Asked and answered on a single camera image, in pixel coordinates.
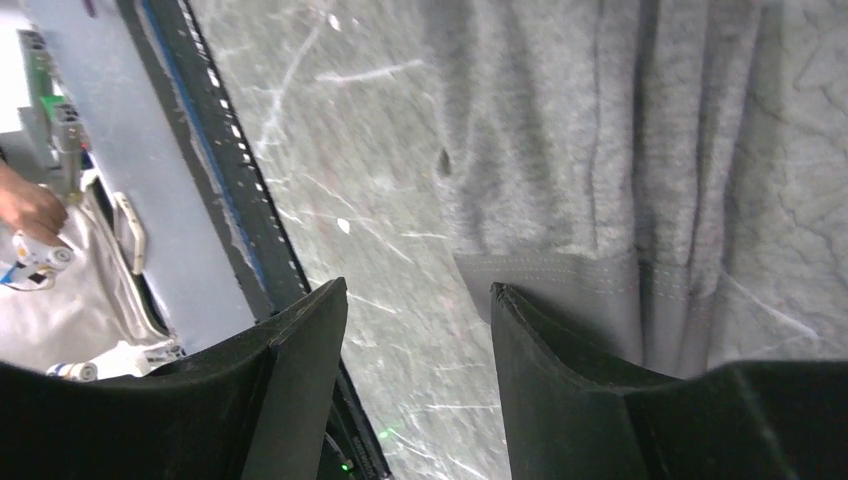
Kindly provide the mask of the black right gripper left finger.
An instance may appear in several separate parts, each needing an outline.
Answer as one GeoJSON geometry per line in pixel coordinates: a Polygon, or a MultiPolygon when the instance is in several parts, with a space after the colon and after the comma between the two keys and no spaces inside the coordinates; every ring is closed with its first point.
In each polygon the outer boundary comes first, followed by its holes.
{"type": "Polygon", "coordinates": [[[5,479],[314,479],[348,303],[337,278],[144,377],[1,369],[5,479]]]}

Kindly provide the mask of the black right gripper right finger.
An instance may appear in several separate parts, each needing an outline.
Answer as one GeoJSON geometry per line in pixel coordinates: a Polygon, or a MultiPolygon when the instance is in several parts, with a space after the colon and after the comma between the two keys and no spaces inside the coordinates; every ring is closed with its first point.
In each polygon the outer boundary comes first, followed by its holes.
{"type": "Polygon", "coordinates": [[[847,365],[741,361],[689,380],[610,355],[491,291],[516,479],[843,479],[847,365]]]}

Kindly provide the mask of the grey boxer briefs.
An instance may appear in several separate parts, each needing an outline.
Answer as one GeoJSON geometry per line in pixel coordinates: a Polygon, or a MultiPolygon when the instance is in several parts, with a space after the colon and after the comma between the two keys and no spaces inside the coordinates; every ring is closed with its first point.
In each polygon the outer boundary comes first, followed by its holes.
{"type": "Polygon", "coordinates": [[[436,189],[506,283],[632,363],[847,354],[843,1],[420,1],[436,189]]]}

